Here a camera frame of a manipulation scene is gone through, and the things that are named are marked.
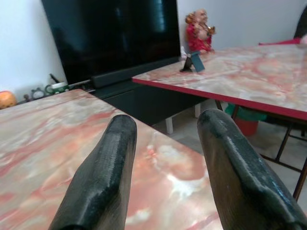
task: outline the marble-pattern tabletop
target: marble-pattern tabletop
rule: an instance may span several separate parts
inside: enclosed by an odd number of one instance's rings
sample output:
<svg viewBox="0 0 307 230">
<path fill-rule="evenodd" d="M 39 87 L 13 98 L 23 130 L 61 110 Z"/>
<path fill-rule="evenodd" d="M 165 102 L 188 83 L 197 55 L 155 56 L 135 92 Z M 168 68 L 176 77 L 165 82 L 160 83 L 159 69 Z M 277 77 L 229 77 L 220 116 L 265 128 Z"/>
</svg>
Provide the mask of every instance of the marble-pattern tabletop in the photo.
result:
<svg viewBox="0 0 307 230">
<path fill-rule="evenodd" d="M 231 48 L 201 59 L 199 73 L 179 72 L 178 62 L 133 81 L 307 120 L 306 45 Z"/>
<path fill-rule="evenodd" d="M 74 90 L 0 111 L 0 229 L 48 229 L 70 181 L 122 111 Z M 221 230 L 204 157 L 136 120 L 126 230 Z"/>
</svg>

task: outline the tile floor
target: tile floor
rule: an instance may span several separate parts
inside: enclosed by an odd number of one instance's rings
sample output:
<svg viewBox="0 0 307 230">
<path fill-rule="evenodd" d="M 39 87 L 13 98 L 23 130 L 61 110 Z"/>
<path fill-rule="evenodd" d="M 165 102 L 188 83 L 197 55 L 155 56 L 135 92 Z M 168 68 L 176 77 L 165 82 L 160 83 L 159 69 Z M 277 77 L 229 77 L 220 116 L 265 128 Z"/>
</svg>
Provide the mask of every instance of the tile floor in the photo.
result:
<svg viewBox="0 0 307 230">
<path fill-rule="evenodd" d="M 223 108 L 225 109 L 226 107 L 227 104 L 223 103 Z M 201 108 L 203 111 L 207 108 L 216 107 L 213 100 L 207 100 L 202 103 Z M 196 123 L 197 119 L 194 117 L 193 108 L 183 111 L 182 113 L 178 114 L 173 118 L 174 133 L 168 136 L 202 154 Z M 165 122 L 158 123 L 154 125 L 153 128 L 166 134 Z M 278 152 L 285 132 L 285 127 L 260 122 L 257 133 L 254 136 L 249 137 L 248 139 L 253 145 L 255 151 L 269 157 L 274 157 Z M 300 132 L 296 130 L 292 131 L 291 134 L 300 136 Z M 292 162 L 293 166 L 302 168 L 306 157 L 307 142 L 294 138 L 289 138 L 283 151 L 281 161 Z M 270 161 L 267 161 L 267 163 L 277 173 L 277 175 L 281 178 L 281 180 L 284 182 L 284 184 L 292 194 L 299 178 L 299 173 L 280 166 L 278 164 L 272 163 Z M 306 181 L 302 193 L 300 195 L 298 204 L 301 206 L 304 212 L 307 212 Z"/>
</svg>

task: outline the teacup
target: teacup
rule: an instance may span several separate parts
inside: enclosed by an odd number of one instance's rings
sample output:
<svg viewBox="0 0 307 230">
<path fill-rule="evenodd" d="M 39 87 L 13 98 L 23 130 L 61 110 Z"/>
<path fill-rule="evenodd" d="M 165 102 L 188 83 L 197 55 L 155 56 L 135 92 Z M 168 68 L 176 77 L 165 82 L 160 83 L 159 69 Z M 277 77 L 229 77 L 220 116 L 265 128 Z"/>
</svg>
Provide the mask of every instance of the teacup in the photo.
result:
<svg viewBox="0 0 307 230">
<path fill-rule="evenodd" d="M 56 94 L 69 91 L 69 86 L 66 82 L 60 82 L 53 85 L 47 85 L 45 91 L 49 94 Z"/>
</svg>

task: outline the red cloth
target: red cloth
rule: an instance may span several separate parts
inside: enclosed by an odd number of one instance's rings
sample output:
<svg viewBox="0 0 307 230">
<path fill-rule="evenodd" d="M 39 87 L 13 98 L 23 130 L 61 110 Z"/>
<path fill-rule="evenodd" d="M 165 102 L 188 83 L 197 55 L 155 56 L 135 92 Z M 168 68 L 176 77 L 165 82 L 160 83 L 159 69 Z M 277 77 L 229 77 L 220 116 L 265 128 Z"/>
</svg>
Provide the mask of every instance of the red cloth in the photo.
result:
<svg viewBox="0 0 307 230">
<path fill-rule="evenodd" d="M 291 44 L 299 44 L 301 42 L 301 38 L 297 37 L 292 40 L 276 42 L 276 43 L 259 43 L 259 46 L 266 46 L 266 45 L 291 45 Z"/>
<path fill-rule="evenodd" d="M 189 24 L 187 27 L 188 45 L 190 52 L 206 50 L 211 51 L 212 36 L 208 36 L 206 42 L 195 36 L 194 25 Z"/>
</svg>

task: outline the black cabinet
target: black cabinet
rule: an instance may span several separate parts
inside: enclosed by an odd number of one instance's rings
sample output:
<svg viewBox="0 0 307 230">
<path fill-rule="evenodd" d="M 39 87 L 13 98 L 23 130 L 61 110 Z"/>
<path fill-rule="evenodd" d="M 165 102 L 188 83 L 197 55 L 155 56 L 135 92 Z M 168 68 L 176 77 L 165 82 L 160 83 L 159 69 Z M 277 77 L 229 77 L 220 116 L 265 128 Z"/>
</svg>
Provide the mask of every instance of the black cabinet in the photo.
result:
<svg viewBox="0 0 307 230">
<path fill-rule="evenodd" d="M 148 125 L 156 124 L 205 100 L 130 80 L 98 89 L 93 95 Z"/>
</svg>

